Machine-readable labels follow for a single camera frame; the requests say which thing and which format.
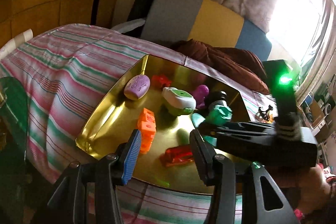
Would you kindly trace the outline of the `green plastic boot cup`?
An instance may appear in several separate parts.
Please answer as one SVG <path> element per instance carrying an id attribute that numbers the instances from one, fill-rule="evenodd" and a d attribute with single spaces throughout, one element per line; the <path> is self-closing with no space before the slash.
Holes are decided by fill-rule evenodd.
<path id="1" fill-rule="evenodd" d="M 210 104 L 209 114 L 204 117 L 201 114 L 191 114 L 191 121 L 195 128 L 198 128 L 202 122 L 209 123 L 215 126 L 223 126 L 230 122 L 232 118 L 232 110 L 227 105 L 226 101 L 218 100 Z"/>

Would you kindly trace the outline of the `clear jar black lid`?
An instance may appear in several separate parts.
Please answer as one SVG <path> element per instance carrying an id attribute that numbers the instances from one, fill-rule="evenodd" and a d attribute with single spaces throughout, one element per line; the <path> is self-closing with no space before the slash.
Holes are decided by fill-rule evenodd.
<path id="1" fill-rule="evenodd" d="M 205 109 L 211 111 L 215 108 L 215 106 L 227 107 L 226 97 L 227 94 L 224 91 L 211 92 L 205 98 Z"/>

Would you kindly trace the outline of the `red metallic capsule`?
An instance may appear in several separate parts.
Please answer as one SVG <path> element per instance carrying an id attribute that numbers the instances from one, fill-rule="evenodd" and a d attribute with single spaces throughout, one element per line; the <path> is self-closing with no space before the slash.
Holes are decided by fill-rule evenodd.
<path id="1" fill-rule="evenodd" d="M 189 164 L 194 161 L 191 146 L 185 144 L 168 148 L 160 156 L 160 161 L 165 167 Z"/>

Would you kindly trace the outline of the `orange connected cube blocks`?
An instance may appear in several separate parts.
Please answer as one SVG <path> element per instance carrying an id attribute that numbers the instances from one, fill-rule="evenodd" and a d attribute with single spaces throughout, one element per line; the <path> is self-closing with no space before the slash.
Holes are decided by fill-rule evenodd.
<path id="1" fill-rule="evenodd" d="M 141 132 L 140 153 L 149 152 L 156 133 L 155 115 L 149 109 L 143 108 L 137 121 L 137 128 Z"/>

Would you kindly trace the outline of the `brown blanket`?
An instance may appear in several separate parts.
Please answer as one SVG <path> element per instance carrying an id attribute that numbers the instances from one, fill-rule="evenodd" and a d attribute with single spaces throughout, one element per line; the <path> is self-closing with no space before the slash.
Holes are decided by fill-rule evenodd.
<path id="1" fill-rule="evenodd" d="M 270 94 L 261 60 L 248 50 L 213 47 L 191 39 L 170 48 L 219 71 L 240 85 L 264 95 Z"/>

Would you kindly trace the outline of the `magenta perforated toy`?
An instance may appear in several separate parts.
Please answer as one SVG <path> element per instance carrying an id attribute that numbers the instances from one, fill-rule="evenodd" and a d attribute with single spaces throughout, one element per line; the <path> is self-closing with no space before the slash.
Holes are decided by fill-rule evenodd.
<path id="1" fill-rule="evenodd" d="M 199 85 L 194 91 L 191 92 L 191 95 L 196 100 L 196 108 L 202 109 L 205 107 L 205 98 L 209 95 L 210 91 L 206 85 Z"/>

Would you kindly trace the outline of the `green white sharpener toy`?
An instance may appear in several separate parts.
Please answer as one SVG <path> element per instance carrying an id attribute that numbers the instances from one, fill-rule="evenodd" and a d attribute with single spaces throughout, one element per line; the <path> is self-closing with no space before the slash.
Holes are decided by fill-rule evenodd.
<path id="1" fill-rule="evenodd" d="M 189 115 L 197 106 L 195 98 L 190 93 L 177 88 L 164 87 L 162 98 L 168 112 L 175 117 Z"/>

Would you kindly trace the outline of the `purple oval soap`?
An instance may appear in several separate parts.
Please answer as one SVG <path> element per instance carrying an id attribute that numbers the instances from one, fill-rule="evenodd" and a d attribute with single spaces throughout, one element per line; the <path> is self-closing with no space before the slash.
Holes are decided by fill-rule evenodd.
<path id="1" fill-rule="evenodd" d="M 141 99 L 150 88 L 150 79 L 146 75 L 132 77 L 123 90 L 126 98 L 137 101 Z"/>

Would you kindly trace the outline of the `striped bed sheet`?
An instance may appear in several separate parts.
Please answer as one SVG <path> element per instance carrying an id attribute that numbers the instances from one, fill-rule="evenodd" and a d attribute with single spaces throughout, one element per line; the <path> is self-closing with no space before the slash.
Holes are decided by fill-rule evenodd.
<path id="1" fill-rule="evenodd" d="M 27 158 L 49 183 L 74 161 L 89 156 L 76 147 L 82 127 L 117 80 L 145 55 L 200 71 L 238 89 L 249 116 L 267 97 L 171 49 L 106 28 L 69 24 L 22 44 L 1 61 L 1 76 L 19 80 L 28 96 Z"/>

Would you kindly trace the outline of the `gold metal tray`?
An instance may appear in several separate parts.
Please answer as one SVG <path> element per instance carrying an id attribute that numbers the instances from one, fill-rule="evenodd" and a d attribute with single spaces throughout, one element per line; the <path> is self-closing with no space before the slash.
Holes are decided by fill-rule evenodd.
<path id="1" fill-rule="evenodd" d="M 136 75 L 165 75 L 172 86 L 187 92 L 205 84 L 210 91 L 224 91 L 226 101 L 233 111 L 232 121 L 248 122 L 250 117 L 242 98 L 242 92 L 202 72 L 153 55 L 145 55 L 137 61 L 108 91 L 97 105 L 77 136 L 76 145 L 95 159 L 112 153 L 119 144 L 126 142 L 137 127 L 138 116 L 144 108 L 154 112 L 156 129 L 149 152 L 139 155 L 133 177 L 179 192 L 209 195 L 213 193 L 199 178 L 194 162 L 185 165 L 164 166 L 161 156 L 168 148 L 187 144 L 194 129 L 188 115 L 170 115 L 162 102 L 161 90 L 150 88 L 139 100 L 127 99 L 123 90 Z"/>

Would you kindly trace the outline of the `small red gear toy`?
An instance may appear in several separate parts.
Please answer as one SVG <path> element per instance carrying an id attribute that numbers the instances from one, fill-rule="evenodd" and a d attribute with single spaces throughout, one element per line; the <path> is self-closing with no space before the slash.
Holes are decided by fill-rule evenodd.
<path id="1" fill-rule="evenodd" d="M 153 75 L 151 77 L 151 86 L 156 89 L 163 89 L 171 87 L 172 81 L 165 75 Z"/>

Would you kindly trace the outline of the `grey yellow blue cushion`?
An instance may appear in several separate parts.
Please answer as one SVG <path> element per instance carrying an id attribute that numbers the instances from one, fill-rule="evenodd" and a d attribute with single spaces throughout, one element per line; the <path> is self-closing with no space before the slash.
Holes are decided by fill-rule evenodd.
<path id="1" fill-rule="evenodd" d="M 213 47 L 251 51 L 261 61 L 272 49 L 260 28 L 212 0 L 154 0 L 141 39 L 165 47 L 194 39 Z"/>

